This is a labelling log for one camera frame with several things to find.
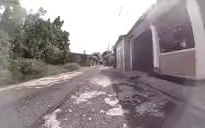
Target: green vegetation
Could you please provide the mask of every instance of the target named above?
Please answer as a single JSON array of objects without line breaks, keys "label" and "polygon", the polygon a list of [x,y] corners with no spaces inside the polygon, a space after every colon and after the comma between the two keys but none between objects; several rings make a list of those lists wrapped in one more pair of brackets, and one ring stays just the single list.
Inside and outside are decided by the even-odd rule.
[{"label": "green vegetation", "polygon": [[46,10],[33,13],[18,3],[0,3],[0,85],[77,70],[68,63],[69,33],[64,21],[43,19]]}]

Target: roof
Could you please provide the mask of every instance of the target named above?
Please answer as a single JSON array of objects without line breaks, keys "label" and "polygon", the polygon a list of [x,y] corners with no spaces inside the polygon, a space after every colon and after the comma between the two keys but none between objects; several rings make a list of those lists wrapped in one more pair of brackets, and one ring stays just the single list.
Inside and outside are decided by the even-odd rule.
[{"label": "roof", "polygon": [[152,9],[157,5],[154,4],[152,5],[145,13],[142,14],[141,17],[139,17],[139,19],[135,22],[135,24],[131,27],[131,29],[128,31],[128,33],[126,34],[126,36],[130,36],[131,32],[140,24],[142,23],[148,16],[148,14],[152,11]]},{"label": "roof", "polygon": [[140,24],[142,23],[147,15],[152,11],[152,9],[154,8],[154,6],[156,6],[157,4],[152,5],[145,13],[143,13],[143,15],[135,22],[135,24],[131,27],[131,29],[128,31],[128,33],[126,35],[120,35],[118,37],[118,40],[116,41],[116,43],[113,46],[113,49],[117,47],[117,45],[120,43],[121,39],[123,39],[123,37],[129,37],[131,32]]},{"label": "roof", "polygon": [[123,38],[125,38],[125,37],[126,37],[126,35],[120,35],[120,36],[118,37],[118,40],[117,40],[116,43],[114,44],[113,49],[116,48],[116,47],[118,46],[118,44],[121,42],[121,40],[122,40]]}]

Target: cracked pavement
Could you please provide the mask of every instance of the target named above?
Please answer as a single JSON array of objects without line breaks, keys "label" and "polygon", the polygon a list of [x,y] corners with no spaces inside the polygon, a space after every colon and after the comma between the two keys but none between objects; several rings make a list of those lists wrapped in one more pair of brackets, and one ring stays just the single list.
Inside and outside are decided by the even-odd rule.
[{"label": "cracked pavement", "polygon": [[91,67],[0,90],[0,128],[161,128],[175,104],[115,69]]}]

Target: grass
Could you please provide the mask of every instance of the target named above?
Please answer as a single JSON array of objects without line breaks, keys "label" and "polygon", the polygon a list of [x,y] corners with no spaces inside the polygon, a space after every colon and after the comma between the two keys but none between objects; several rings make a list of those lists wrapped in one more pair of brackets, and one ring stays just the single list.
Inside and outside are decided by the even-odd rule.
[{"label": "grass", "polygon": [[21,83],[31,79],[37,79],[45,76],[57,75],[65,72],[75,71],[80,68],[77,63],[67,63],[65,65],[44,65],[41,67],[44,69],[40,75],[28,74],[23,75],[20,72],[11,73],[7,69],[0,70],[0,86],[6,86],[9,84]]}]

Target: sidewalk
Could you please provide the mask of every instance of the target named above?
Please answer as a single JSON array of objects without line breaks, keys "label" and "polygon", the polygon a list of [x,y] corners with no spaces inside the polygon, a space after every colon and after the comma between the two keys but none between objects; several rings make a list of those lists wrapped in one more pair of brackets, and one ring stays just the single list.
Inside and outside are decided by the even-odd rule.
[{"label": "sidewalk", "polygon": [[198,126],[198,128],[205,128],[205,83],[196,86],[183,86],[137,71],[124,72],[124,75],[126,78],[133,79],[137,83],[144,83],[152,89],[180,101],[181,109],[183,109],[181,118],[176,121],[176,117],[174,117],[173,120],[173,122],[180,122],[177,127],[194,128],[191,124],[197,124],[195,128]]}]

